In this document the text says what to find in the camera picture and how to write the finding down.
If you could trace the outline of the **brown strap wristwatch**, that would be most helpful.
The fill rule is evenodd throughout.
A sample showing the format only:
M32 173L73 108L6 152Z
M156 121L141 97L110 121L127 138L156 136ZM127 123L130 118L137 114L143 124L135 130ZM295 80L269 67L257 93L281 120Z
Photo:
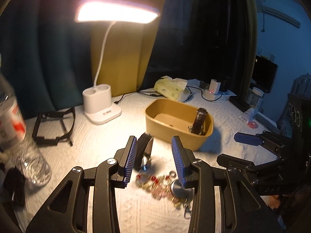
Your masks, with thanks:
M207 116L207 111L204 108L198 108L196 111L196 117L192 125L188 127L190 133L196 135L205 135L204 121Z

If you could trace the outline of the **round silver compact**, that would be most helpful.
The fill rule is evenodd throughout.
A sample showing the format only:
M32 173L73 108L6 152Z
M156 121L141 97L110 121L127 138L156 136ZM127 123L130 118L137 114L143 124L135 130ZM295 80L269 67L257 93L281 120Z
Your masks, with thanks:
M182 187L182 185L179 183L177 179L172 182L170 188L175 198L188 199L189 201L193 199L193 189L192 188L186 189Z

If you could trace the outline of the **small red round lid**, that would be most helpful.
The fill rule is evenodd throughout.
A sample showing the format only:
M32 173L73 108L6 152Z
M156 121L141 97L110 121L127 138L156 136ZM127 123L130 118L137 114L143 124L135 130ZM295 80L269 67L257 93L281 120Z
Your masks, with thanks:
M256 122L254 122L254 121L250 121L250 122L248 123L248 126L249 126L250 128L252 128L252 129L258 128L258 124L257 124Z

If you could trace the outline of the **white tube with barcode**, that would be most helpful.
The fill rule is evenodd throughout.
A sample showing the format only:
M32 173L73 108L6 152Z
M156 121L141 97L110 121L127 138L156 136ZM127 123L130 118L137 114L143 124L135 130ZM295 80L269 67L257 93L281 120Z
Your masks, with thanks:
M244 123L248 124L250 121L252 121L254 114L255 109L251 107L248 110L246 110L242 115L240 115L239 119Z

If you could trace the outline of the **white lidded jar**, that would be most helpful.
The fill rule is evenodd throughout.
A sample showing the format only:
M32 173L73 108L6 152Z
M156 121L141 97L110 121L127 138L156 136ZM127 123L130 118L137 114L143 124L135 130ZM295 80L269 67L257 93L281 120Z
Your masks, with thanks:
M250 101L250 106L255 110L259 109L259 106L263 100L263 96L264 92L259 88L254 87L252 89L252 98Z

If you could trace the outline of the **white charger power strip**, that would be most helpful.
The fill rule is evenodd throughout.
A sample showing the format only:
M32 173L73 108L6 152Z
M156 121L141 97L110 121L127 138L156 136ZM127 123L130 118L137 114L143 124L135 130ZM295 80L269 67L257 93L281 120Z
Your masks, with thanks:
M227 101L232 96L236 96L235 93L230 90L221 91L221 82L212 79L210 84L200 81L199 88L202 89L202 97L209 102Z

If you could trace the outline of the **black monitor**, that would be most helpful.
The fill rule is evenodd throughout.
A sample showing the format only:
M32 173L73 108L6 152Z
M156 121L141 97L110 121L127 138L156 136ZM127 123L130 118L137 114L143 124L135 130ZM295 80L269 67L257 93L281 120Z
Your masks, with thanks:
M277 68L278 65L274 62L262 56L256 56L251 83L264 93L270 93L272 91Z

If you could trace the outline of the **yellow storage box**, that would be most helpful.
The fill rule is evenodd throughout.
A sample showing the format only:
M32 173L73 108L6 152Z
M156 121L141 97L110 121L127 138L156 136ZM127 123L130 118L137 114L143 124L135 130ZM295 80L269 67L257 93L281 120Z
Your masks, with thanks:
M197 107L167 98L156 99L145 109L146 130L167 143L171 142L173 136L179 136L185 148L198 151L212 135L214 120L207 114L203 124L204 133L191 133L189 127L195 121L197 110Z

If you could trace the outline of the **white textured table cloth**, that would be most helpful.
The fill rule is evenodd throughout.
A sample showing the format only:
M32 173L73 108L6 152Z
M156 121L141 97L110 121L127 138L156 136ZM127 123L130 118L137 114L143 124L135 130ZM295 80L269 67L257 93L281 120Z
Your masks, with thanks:
M184 189L193 190L189 232L214 232L217 186L225 232L280 232L272 210L233 163L220 169L195 157L195 141L206 140L213 132L210 113L181 102L174 101L172 106L172 113L186 120L183 128L158 123L153 135L167 135L178 181ZM145 151L130 136L124 148L97 167L72 168L30 221L27 232L86 232L90 188L94 190L93 231L119 232L115 190L126 188L132 171L141 169Z

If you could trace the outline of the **clear plastic water bottle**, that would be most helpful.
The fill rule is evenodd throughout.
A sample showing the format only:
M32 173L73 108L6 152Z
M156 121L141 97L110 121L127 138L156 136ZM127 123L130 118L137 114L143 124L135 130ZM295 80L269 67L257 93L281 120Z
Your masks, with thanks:
M1 150L34 186L45 186L51 179L50 165L26 135L26 123L19 109L15 91L1 74Z

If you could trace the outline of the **yellow tissue pack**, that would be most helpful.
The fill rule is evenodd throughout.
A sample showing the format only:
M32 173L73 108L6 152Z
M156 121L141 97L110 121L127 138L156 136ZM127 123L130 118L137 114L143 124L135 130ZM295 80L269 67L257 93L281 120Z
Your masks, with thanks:
M170 100L185 102L192 94L187 89L187 84L188 81L185 79L163 76L156 81L154 90Z

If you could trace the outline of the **white LED desk lamp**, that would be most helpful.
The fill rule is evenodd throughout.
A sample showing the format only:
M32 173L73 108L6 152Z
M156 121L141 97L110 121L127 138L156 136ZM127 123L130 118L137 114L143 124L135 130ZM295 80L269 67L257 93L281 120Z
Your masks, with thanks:
M107 22L104 36L92 37L93 85L83 90L84 114L96 125L122 113L112 97L136 91L142 84L159 26L160 11L123 0L82 0L77 23Z

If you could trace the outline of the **white air conditioner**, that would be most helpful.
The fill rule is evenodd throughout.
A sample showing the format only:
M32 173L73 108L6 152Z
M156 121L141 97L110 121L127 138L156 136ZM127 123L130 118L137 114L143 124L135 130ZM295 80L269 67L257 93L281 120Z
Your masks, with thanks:
M290 25L300 28L301 27L301 22L294 19L293 17L279 11L276 9L273 9L271 7L263 5L261 0L256 0L256 7L257 7L257 12L258 13L264 13L273 17L276 17L278 19L281 19L282 21L285 21L289 23Z

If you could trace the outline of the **yellow curtain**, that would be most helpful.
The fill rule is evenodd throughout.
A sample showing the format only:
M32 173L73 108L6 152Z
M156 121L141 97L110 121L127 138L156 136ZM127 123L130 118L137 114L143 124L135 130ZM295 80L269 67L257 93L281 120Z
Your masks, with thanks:
M126 1L145 4L160 12L165 3L165 0ZM109 84L112 96L131 93L142 85L159 24L159 17L149 24L115 23L107 36L103 59L100 59L102 41L109 23L92 23L92 74L96 73L98 64L101 63L98 84Z

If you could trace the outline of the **dark teal curtain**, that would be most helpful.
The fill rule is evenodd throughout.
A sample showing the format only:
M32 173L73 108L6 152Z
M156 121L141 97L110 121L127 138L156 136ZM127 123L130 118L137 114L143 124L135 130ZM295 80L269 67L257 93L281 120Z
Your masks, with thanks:
M91 26L79 0L10 0L1 15L1 70L24 118L83 103L92 86Z

